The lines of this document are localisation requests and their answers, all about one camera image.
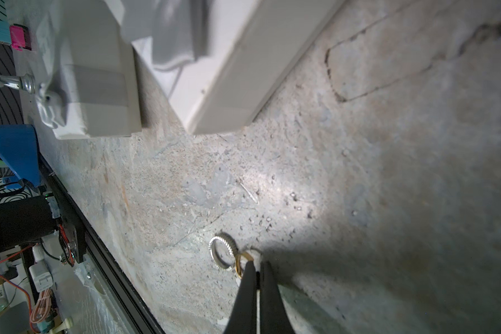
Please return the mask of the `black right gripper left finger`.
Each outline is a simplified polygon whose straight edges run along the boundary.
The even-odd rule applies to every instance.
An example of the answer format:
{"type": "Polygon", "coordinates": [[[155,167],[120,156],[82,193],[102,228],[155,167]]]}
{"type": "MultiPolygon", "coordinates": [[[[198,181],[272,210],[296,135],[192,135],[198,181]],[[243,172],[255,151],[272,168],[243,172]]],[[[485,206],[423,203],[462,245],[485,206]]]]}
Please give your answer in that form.
{"type": "Polygon", "coordinates": [[[224,334],[257,333],[257,271],[246,263],[242,282],[224,334]]]}

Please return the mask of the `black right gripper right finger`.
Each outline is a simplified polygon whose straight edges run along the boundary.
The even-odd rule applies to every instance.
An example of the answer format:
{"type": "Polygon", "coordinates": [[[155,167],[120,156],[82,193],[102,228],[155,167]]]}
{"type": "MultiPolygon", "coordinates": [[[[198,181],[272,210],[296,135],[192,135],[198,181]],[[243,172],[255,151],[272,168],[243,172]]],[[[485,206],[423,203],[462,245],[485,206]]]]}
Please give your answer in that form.
{"type": "Polygon", "coordinates": [[[295,334],[269,261],[260,267],[260,332],[295,334]]]}

